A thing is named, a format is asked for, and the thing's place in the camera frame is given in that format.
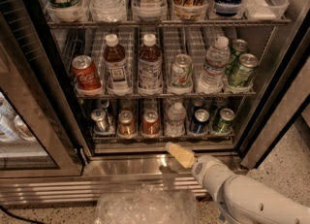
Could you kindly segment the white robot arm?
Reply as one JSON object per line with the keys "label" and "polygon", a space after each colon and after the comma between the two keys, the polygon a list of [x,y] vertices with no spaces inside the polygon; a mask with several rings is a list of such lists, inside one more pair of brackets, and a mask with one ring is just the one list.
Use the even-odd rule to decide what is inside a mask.
{"label": "white robot arm", "polygon": [[281,195],[248,176],[235,174],[211,155],[196,157],[168,142],[167,152],[192,170],[197,183],[212,197],[229,224],[310,224],[310,208]]}

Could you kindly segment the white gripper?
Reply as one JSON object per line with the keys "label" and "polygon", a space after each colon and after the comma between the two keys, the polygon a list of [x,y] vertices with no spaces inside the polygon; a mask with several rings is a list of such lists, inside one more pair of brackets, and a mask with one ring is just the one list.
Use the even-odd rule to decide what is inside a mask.
{"label": "white gripper", "polygon": [[234,176],[231,169],[211,155],[204,155],[195,159],[195,153],[192,150],[171,142],[166,144],[166,150],[185,169],[193,166],[192,175],[194,179],[213,199],[217,198],[222,184],[230,176]]}

